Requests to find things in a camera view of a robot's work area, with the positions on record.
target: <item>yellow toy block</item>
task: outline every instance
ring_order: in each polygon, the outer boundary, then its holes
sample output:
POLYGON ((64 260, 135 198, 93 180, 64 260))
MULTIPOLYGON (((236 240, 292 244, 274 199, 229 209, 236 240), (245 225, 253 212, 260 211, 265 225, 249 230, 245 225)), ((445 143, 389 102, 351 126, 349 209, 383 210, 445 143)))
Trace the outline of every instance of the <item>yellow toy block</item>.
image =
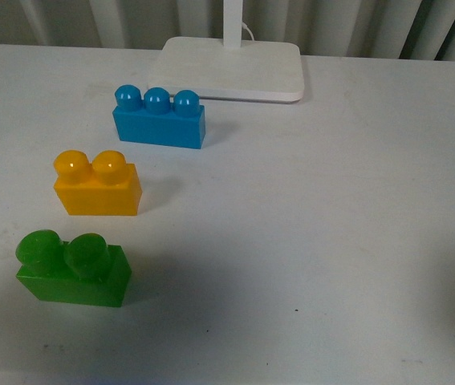
POLYGON ((54 161, 54 190, 70 215, 136 215, 141 186, 136 166, 117 151, 101 152, 90 164, 81 151, 62 152, 54 161))

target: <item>blue block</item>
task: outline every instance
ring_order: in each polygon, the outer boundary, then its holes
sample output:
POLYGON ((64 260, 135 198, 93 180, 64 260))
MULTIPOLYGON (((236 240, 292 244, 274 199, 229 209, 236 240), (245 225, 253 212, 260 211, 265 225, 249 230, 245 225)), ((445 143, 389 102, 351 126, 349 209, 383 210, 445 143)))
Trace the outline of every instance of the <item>blue block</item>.
POLYGON ((195 92, 180 91, 171 103, 163 88, 151 88, 142 99, 140 90, 127 84, 116 90, 115 97, 113 119, 120 140, 201 148, 205 113, 195 92))

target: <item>toy block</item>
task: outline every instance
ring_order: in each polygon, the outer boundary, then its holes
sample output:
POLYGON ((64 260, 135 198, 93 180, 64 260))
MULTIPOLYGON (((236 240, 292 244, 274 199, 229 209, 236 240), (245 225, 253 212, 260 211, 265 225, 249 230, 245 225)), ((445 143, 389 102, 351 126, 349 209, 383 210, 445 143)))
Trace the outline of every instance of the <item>toy block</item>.
POLYGON ((113 111, 120 140, 163 146, 201 148, 205 136, 205 111, 198 95, 190 90, 170 94, 155 87, 145 92, 130 84, 115 92, 113 111))
POLYGON ((39 300, 121 307, 131 268, 120 246, 99 234, 61 241, 52 230, 25 236, 15 252, 17 279, 39 300))
POLYGON ((101 152, 90 164, 81 151, 54 161, 54 190, 70 215, 136 215, 141 186, 136 166, 117 151, 101 152))

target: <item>translucent green block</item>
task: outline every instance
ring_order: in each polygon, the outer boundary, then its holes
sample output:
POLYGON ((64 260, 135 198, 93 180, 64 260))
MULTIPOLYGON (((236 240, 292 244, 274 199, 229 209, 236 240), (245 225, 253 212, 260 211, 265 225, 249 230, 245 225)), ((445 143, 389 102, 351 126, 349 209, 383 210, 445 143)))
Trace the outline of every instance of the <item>translucent green block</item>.
POLYGON ((98 234, 63 242, 51 230, 35 231, 17 247, 17 279, 39 300, 120 307, 131 268, 120 246, 98 234))

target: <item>white lamp base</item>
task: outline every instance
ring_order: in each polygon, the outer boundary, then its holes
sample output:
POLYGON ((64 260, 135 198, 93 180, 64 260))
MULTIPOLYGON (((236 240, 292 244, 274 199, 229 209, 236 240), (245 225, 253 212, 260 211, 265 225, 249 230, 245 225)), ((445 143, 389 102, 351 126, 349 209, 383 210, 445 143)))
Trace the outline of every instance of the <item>white lamp base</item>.
POLYGON ((166 42, 148 87, 170 94, 183 89, 202 98, 291 103, 304 93, 299 48, 291 43, 243 40, 226 48, 216 38, 171 38, 166 42))

